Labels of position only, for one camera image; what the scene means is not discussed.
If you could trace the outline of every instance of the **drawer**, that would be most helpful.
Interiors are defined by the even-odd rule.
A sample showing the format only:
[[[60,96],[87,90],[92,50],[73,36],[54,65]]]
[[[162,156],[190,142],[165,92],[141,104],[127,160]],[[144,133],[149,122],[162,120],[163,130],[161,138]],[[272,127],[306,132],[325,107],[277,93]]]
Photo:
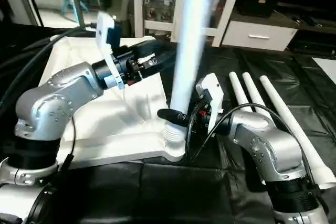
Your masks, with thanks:
[[[297,29],[231,21],[222,44],[284,51]]]

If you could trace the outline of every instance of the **white floor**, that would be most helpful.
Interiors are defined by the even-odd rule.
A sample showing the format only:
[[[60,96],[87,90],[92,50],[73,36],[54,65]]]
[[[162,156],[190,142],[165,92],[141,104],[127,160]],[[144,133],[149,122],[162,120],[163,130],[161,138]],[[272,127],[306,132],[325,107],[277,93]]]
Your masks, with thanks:
[[[58,10],[39,9],[39,13],[45,27],[55,28],[72,28],[78,26],[73,12],[62,15]],[[84,23],[96,23],[98,11],[83,12]],[[120,15],[120,8],[109,8],[107,13],[116,15],[117,19]]]

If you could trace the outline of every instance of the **white plastic tube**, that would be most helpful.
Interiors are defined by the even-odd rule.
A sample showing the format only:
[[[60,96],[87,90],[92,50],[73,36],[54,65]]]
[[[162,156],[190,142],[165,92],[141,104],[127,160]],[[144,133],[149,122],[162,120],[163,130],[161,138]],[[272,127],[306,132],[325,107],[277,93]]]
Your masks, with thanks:
[[[273,87],[266,76],[261,76],[260,81],[263,84],[268,96],[277,109],[279,115],[292,130],[294,136],[300,142],[303,151],[308,159],[315,182],[320,189],[328,189],[336,186],[336,178],[329,167],[322,161],[321,157],[309,141],[300,124],[296,121],[286,104]]]
[[[198,67],[204,47],[203,27],[209,20],[207,8],[210,0],[186,0],[183,6],[183,17],[180,43],[177,48],[175,74],[170,109],[187,113],[191,94],[194,89]],[[164,130],[166,144],[171,148],[185,145],[185,128],[167,123]]]
[[[239,82],[237,74],[235,72],[231,72],[229,74],[229,77],[230,77],[230,81],[233,87],[233,91],[235,92],[238,104],[241,105],[241,104],[248,103],[247,97],[245,95],[242,85]],[[242,108],[242,110],[253,112],[251,107],[244,107]]]
[[[265,103],[264,103],[263,99],[261,98],[261,96],[259,94],[259,91],[257,90],[257,87],[255,86],[255,84],[254,84],[254,82],[253,82],[253,80],[252,80],[252,78],[251,78],[251,76],[248,72],[243,73],[243,80],[245,82],[245,85],[247,87],[247,91],[248,91],[248,93],[251,97],[252,102],[265,106]],[[263,109],[258,108],[258,107],[256,107],[255,109],[256,109],[257,113],[268,117],[273,122],[271,115],[266,110],[263,110]]]

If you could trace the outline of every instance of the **black tablecloth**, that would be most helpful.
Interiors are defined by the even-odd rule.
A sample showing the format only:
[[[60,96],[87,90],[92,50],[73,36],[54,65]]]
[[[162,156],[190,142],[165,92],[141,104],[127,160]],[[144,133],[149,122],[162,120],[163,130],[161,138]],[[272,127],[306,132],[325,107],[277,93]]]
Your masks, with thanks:
[[[175,45],[170,52],[176,53]],[[28,84],[20,92],[37,85],[46,60],[37,66],[32,79],[27,80]],[[25,61],[19,62],[6,68],[10,74],[0,75],[2,90]],[[258,81],[261,75],[267,75],[325,164],[336,173],[336,86],[310,57],[205,48],[198,78],[210,72],[217,75],[224,91],[224,110],[237,105],[228,78],[231,71],[239,77],[248,71],[266,106],[274,109]],[[173,69],[161,72],[168,99],[172,73]],[[14,108],[6,116],[10,120],[2,118],[2,140],[10,140],[13,134]],[[192,150],[203,139],[202,136],[193,138]],[[61,196],[62,204],[57,211],[63,222],[274,222],[270,200],[252,160],[225,137],[210,141],[193,164],[185,160],[171,163],[158,157],[71,170]],[[324,191],[323,198],[330,208],[330,223],[336,223],[336,189]]]

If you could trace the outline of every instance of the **white cylinder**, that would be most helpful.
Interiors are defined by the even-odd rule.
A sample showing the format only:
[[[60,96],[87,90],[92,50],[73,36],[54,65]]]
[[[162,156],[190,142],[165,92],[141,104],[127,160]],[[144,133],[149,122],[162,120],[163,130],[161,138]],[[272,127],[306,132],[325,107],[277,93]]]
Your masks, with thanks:
[[[255,86],[255,84],[254,84],[254,82],[253,82],[253,80],[252,80],[252,78],[251,78],[251,76],[248,72],[243,73],[243,80],[245,82],[248,94],[250,95],[252,102],[265,106],[265,103],[264,103],[263,99],[261,98],[261,96],[260,96],[260,94],[257,90],[257,87]],[[266,110],[263,110],[262,108],[258,108],[258,107],[255,107],[255,109],[256,109],[257,113],[268,117],[273,122],[271,115]]]
[[[170,109],[187,113],[204,47],[204,28],[209,21],[210,0],[185,0],[180,43],[177,48]],[[164,137],[169,146],[181,146],[185,128],[168,123]]]
[[[247,97],[245,95],[242,85],[239,82],[237,74],[235,72],[231,72],[229,74],[229,77],[230,77],[230,81],[233,87],[233,91],[235,92],[238,104],[241,105],[241,104],[248,103]],[[242,108],[242,110],[253,112],[251,107],[244,107]]]
[[[260,81],[263,84],[268,96],[277,109],[279,115],[292,130],[294,136],[300,142],[303,151],[308,159],[315,182],[320,189],[328,189],[336,186],[336,178],[329,167],[322,161],[321,157],[309,141],[300,124],[296,121],[286,104],[278,94],[272,83],[266,76],[261,76]]]

